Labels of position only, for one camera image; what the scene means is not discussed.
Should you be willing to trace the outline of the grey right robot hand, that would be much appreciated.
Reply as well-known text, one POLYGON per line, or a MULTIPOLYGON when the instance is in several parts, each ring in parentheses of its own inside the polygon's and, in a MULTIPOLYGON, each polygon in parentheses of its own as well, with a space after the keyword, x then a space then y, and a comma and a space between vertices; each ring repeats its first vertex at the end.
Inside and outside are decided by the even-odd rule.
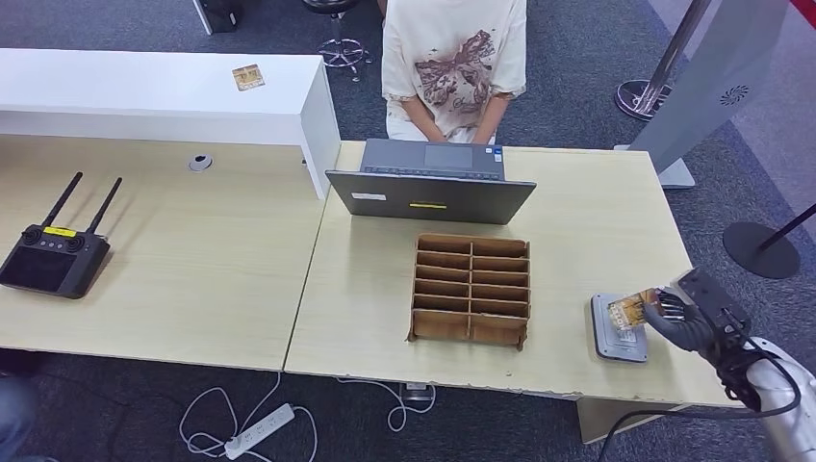
POLYGON ((643 302, 643 317, 654 330, 683 350, 702 352, 715 343, 714 332, 698 307, 672 292, 649 290, 643 302))

